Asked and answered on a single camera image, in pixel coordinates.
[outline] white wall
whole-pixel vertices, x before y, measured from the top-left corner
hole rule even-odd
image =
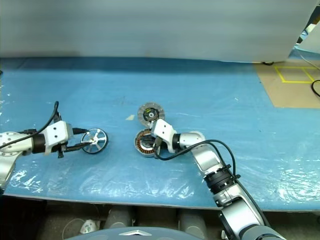
[[[2,0],[0,55],[282,61],[319,0]]]

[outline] blue tablecloth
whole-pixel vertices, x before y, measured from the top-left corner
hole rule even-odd
[[[135,149],[144,128],[138,108],[156,102],[178,132],[200,131],[230,146],[240,180],[261,208],[320,209],[320,111],[273,107],[252,64],[154,58],[5,58],[1,64],[0,132],[40,128],[58,100],[64,121],[102,128],[110,141],[96,155],[19,158],[6,195],[215,208],[190,153],[161,161]],[[135,118],[126,120],[130,115]]]

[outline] cylindrical object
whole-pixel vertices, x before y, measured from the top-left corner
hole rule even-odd
[[[28,134],[21,134],[21,133],[17,133],[17,132],[13,132],[13,131],[7,131],[7,132],[3,132],[0,134],[0,146],[3,146],[5,144],[10,144],[13,141],[19,140],[21,138],[25,138],[27,137]],[[6,153],[18,153],[18,152],[31,152],[32,150],[32,139],[31,138],[27,138],[25,140],[19,140],[16,143],[10,144],[8,146],[2,147],[1,148],[1,152],[6,154]]]
[[[205,137],[200,132],[184,132],[180,134],[180,147],[187,148],[193,144],[197,144],[205,140]]]
[[[103,226],[104,229],[132,227],[133,209],[130,206],[113,206]]]
[[[230,174],[230,164],[220,168],[217,172],[205,176],[204,180],[210,191],[215,195],[235,184],[234,177]]]
[[[44,153],[46,150],[46,139],[43,134],[36,134],[32,137],[33,141],[33,154]]]
[[[251,225],[260,225],[255,213],[243,199],[222,208],[219,218],[227,235],[233,235],[236,239],[240,238],[239,234],[242,229]]]
[[[283,236],[268,226],[252,225],[247,230],[240,232],[240,239],[264,239],[264,240],[285,240]]]
[[[203,240],[208,239],[205,220],[197,210],[180,210],[179,230]]]

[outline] metal wheel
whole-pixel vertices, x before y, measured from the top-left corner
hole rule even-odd
[[[92,128],[81,138],[81,143],[90,142],[91,144],[83,147],[83,151],[88,154],[97,154],[108,145],[109,138],[105,131],[100,128]]]

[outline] black wire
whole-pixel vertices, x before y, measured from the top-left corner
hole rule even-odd
[[[274,61],[270,61],[270,62],[263,61],[263,62],[262,62],[262,64],[267,65],[267,66],[271,66],[271,65],[273,65],[274,63],[275,63]]]
[[[229,146],[227,144],[225,144],[223,141],[220,141],[220,140],[216,140],[216,139],[204,140],[204,141],[198,142],[196,144],[193,144],[193,145],[191,145],[191,146],[189,146],[189,147],[187,147],[187,148],[185,148],[185,149],[183,149],[183,150],[181,150],[181,151],[179,151],[179,152],[177,152],[177,153],[175,153],[175,154],[173,154],[173,155],[171,155],[169,157],[161,157],[161,156],[159,156],[159,154],[157,153],[157,150],[155,149],[154,150],[154,155],[156,156],[156,158],[158,158],[158,159],[160,159],[162,161],[168,161],[168,160],[174,159],[174,158],[176,158],[176,157],[178,157],[178,156],[180,156],[182,154],[186,154],[186,153],[190,152],[193,148],[195,148],[195,147],[197,147],[199,145],[202,145],[202,144],[209,144],[209,145],[213,146],[215,150],[218,150],[218,148],[214,144],[212,144],[212,142],[213,143],[219,143],[219,144],[223,145],[228,150],[228,152],[229,152],[229,154],[231,156],[231,159],[232,159],[233,175],[235,176],[236,175],[236,159],[235,159],[235,156],[232,153],[232,151],[229,148]]]
[[[202,145],[202,144],[209,144],[211,145],[214,150],[216,151],[218,157],[220,158],[222,164],[224,166],[226,166],[226,162],[224,161],[224,159],[222,158],[221,154],[220,154],[220,151],[219,149],[217,148],[216,145],[214,145],[212,142],[215,142],[215,143],[219,143],[219,144],[222,144],[227,150],[228,152],[230,153],[230,156],[232,158],[232,168],[233,168],[233,173],[231,173],[231,171],[228,169],[228,172],[229,174],[233,177],[234,181],[243,189],[243,191],[245,192],[245,194],[248,196],[248,198],[251,200],[252,204],[254,205],[254,207],[256,208],[256,210],[259,212],[260,216],[262,217],[262,220],[264,222],[264,224],[268,227],[270,227],[270,223],[269,221],[267,220],[265,214],[262,212],[262,210],[260,209],[260,207],[258,206],[258,204],[256,203],[256,201],[254,200],[254,198],[250,195],[250,193],[247,191],[247,189],[241,184],[241,182],[238,180],[238,177],[236,177],[236,160],[235,160],[235,156],[234,154],[232,153],[231,149],[229,148],[229,146],[227,144],[225,144],[224,142],[220,141],[220,140],[215,140],[215,139],[209,139],[209,140],[205,140],[205,141],[202,141],[202,142],[198,142],[196,144],[193,144],[189,147],[187,147],[186,149],[183,149],[175,154],[173,154],[172,156],[169,156],[169,157],[161,157],[158,155],[157,151],[155,150],[154,151],[154,155],[160,159],[160,160],[163,160],[163,161],[167,161],[167,160],[171,160],[173,158],[176,158],[182,154],[185,154],[187,152],[189,152],[190,150],[192,150],[193,148],[199,146],[199,145]]]
[[[315,87],[314,87],[314,85],[315,85],[316,82],[320,82],[320,80],[315,80],[313,83],[311,83],[311,90],[312,90],[312,92],[313,92],[315,95],[317,95],[318,97],[320,97],[320,93],[318,93],[318,92],[315,90]]]
[[[9,145],[11,145],[11,144],[16,144],[16,143],[21,142],[21,141],[23,141],[23,140],[32,138],[33,136],[41,133],[43,130],[45,130],[46,127],[49,126],[49,124],[51,123],[51,121],[54,119],[55,115],[56,115],[57,112],[58,112],[58,106],[59,106],[59,102],[56,101],[56,102],[54,103],[54,108],[53,108],[52,115],[50,116],[48,122],[47,122],[42,128],[40,128],[38,131],[36,131],[36,132],[34,132],[34,133],[32,133],[32,134],[30,134],[30,135],[28,135],[28,136],[24,136],[24,137],[22,137],[22,138],[19,138],[19,139],[16,139],[16,140],[14,140],[14,141],[11,141],[11,142],[8,142],[8,143],[6,143],[6,144],[3,144],[3,145],[0,146],[0,149],[5,148],[5,147],[7,147],[7,146],[9,146]]]

